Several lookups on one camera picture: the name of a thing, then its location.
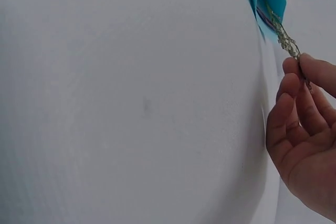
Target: string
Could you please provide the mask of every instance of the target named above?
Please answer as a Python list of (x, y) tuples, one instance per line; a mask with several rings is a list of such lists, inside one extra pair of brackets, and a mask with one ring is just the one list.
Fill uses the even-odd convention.
[(270, 8), (269, 4), (267, 3), (267, 1), (265, 0), (266, 3), (266, 7), (267, 7), (267, 11), (269, 13), (270, 16), (270, 22), (272, 24), (271, 28), (276, 32), (276, 34), (278, 35), (278, 42), (279, 44), (281, 44), (281, 47), (286, 50), (289, 55), (291, 55), (294, 59), (296, 59), (298, 61), (298, 65), (299, 65), (299, 70), (301, 72), (301, 75), (306, 83), (307, 88), (309, 89), (309, 91), (312, 93), (313, 89), (311, 86), (310, 81), (307, 79), (307, 77), (303, 74), (302, 69), (300, 67), (300, 49), (299, 47), (296, 45), (295, 40), (293, 40), (291, 37), (289, 37), (289, 35), (287, 34), (286, 30), (284, 29), (282, 23), (281, 23), (281, 19), (280, 17), (278, 17), (273, 10)]

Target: curved white edge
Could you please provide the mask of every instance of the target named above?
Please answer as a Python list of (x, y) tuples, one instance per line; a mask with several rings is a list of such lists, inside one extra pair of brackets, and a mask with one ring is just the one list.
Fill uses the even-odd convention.
[[(278, 75), (276, 58), (272, 42), (265, 39), (259, 31), (260, 52), (263, 70), (263, 98), (262, 107), (264, 112), (264, 123), (266, 128), (266, 118), (275, 104), (278, 86)], [(251, 224), (260, 224), (260, 220), (265, 224), (275, 223), (278, 206), (280, 176), (271, 158), (267, 154), (266, 182), (265, 190), (260, 199), (259, 205), (251, 220)]]

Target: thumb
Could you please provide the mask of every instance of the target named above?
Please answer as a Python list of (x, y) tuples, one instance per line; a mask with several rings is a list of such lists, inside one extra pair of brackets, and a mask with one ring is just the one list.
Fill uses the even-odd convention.
[(308, 54), (302, 54), (300, 56), (300, 66), (308, 80), (336, 98), (335, 65), (324, 60), (316, 60)]

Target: human hand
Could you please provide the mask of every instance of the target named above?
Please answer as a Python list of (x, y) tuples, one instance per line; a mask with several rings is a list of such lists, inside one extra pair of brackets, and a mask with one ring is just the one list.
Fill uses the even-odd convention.
[(336, 110), (321, 88), (336, 98), (336, 66), (309, 55), (286, 59), (277, 102), (269, 113), (266, 146), (288, 189), (307, 207), (336, 222)]

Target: white surface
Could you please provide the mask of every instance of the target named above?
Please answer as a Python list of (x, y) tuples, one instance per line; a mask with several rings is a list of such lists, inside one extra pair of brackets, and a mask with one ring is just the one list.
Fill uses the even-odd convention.
[(1, 223), (273, 222), (248, 0), (1, 0), (0, 20)]
[[(288, 0), (284, 25), (302, 51), (336, 64), (336, 0)], [(276, 50), (279, 66), (285, 57)], [(335, 99), (328, 96), (335, 104)], [(276, 224), (327, 224), (281, 183)]]

